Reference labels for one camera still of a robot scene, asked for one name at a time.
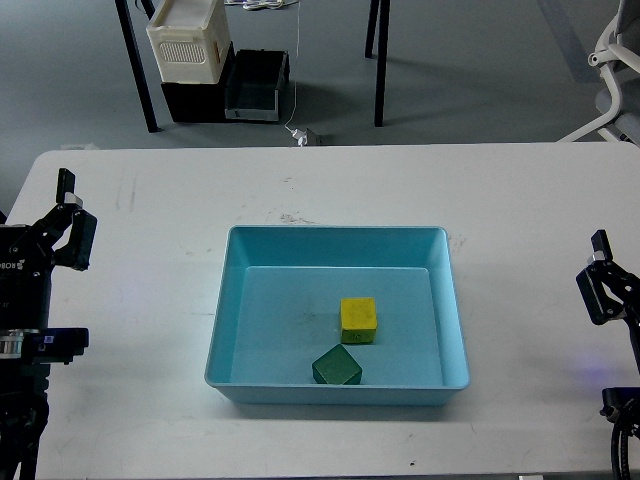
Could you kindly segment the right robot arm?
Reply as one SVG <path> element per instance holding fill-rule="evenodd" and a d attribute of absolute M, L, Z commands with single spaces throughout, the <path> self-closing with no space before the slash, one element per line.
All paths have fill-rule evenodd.
<path fill-rule="evenodd" d="M 622 320 L 629 331 L 633 355 L 639 357 L 639 278 L 615 261 L 605 230 L 591 237 L 593 254 L 576 276 L 576 283 L 591 322 L 601 326 Z M 609 387 L 602 390 L 600 414 L 612 424 L 610 458 L 613 477 L 631 477 L 629 439 L 639 436 L 639 389 Z"/>

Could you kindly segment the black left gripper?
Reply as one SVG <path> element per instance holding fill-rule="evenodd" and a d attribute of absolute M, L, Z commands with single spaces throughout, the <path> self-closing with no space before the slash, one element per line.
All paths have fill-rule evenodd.
<path fill-rule="evenodd" d="M 32 227 L 1 226 L 1 329 L 47 326 L 52 267 L 89 268 L 97 218 L 75 194 L 75 175 L 58 170 L 55 206 Z"/>

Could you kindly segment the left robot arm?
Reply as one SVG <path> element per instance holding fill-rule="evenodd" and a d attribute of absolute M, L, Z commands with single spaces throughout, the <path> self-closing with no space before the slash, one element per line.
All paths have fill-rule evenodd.
<path fill-rule="evenodd" d="M 32 225 L 1 225 L 1 476 L 33 479 L 48 423 L 48 377 L 89 345 L 81 327 L 48 325 L 55 267 L 84 271 L 97 227 L 60 169 L 56 204 Z"/>

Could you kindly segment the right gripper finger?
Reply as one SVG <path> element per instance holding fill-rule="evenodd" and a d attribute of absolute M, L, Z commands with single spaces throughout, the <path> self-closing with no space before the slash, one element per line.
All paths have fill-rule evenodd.
<path fill-rule="evenodd" d="M 592 323 L 623 319 L 638 325 L 639 278 L 614 261 L 604 229 L 592 235 L 591 244 L 593 255 L 576 282 Z"/>

